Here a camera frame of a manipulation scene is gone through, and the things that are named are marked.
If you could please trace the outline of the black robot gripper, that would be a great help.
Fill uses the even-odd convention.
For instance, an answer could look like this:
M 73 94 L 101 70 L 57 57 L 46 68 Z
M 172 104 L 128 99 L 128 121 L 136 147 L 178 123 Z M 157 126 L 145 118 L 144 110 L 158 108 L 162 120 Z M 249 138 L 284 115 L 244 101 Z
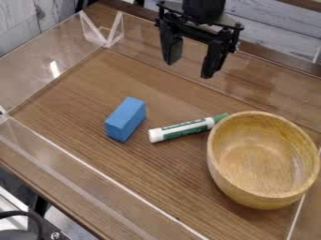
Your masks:
M 240 42 L 240 34 L 245 26 L 225 13 L 227 0 L 160 0 L 160 19 L 174 15 L 181 24 L 193 23 L 197 28 L 207 26 L 220 26 L 231 32 L 229 50 L 220 41 L 209 44 L 208 54 L 203 64 L 201 77 L 209 79 L 221 70 L 228 53 L 235 53 Z M 164 60 L 173 65 L 182 56 L 184 39 L 178 28 L 164 22 L 161 24 L 161 45 Z

